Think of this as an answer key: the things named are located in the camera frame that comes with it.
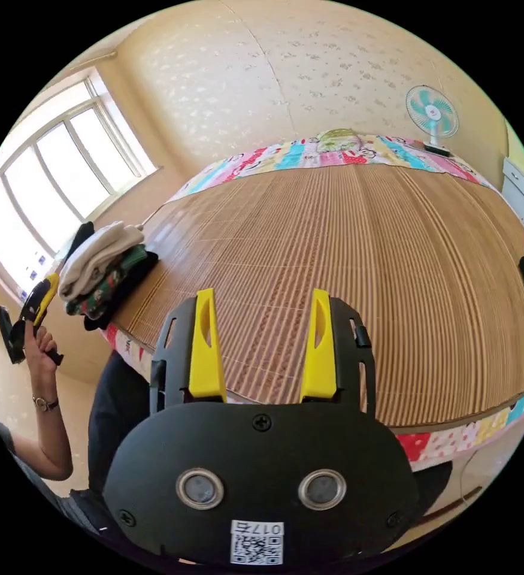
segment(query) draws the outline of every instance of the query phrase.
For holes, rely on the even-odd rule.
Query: bamboo mat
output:
[[[361,314],[386,425],[451,422],[524,392],[524,228],[493,190],[365,165],[273,171],[167,204],[157,268],[115,318],[154,349],[170,309],[214,288],[226,385],[297,401],[311,293]]]

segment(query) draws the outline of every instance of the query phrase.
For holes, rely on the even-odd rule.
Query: wristwatch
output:
[[[32,396],[32,401],[40,411],[52,411],[58,407],[58,400],[48,403],[43,397]]]

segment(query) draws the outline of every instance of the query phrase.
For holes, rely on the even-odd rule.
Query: green patterned cloth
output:
[[[112,299],[116,287],[128,275],[128,272],[142,260],[147,253],[142,244],[131,247],[118,256],[108,267],[105,277],[90,292],[66,303],[66,313],[70,316],[88,316],[98,319],[106,309],[106,303]]]

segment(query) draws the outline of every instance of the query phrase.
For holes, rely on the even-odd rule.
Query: black shirt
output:
[[[2,423],[0,423],[0,436],[28,480],[67,519],[132,561],[160,573],[171,573],[172,564],[178,563],[177,559],[156,556],[131,543],[117,526],[104,502],[89,489],[71,491],[69,497],[56,495],[33,469],[16,456],[12,434]]]

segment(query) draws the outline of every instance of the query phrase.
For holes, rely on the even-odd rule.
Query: screw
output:
[[[134,527],[136,525],[136,519],[134,519],[134,515],[125,509],[120,509],[118,511],[118,517],[120,521],[126,525],[126,527]]]
[[[261,413],[254,417],[252,425],[256,431],[267,431],[272,427],[272,420],[265,413]]]
[[[402,515],[399,511],[396,511],[395,513],[392,513],[386,521],[386,525],[390,528],[390,529],[394,529],[394,527],[397,527],[402,520]]]

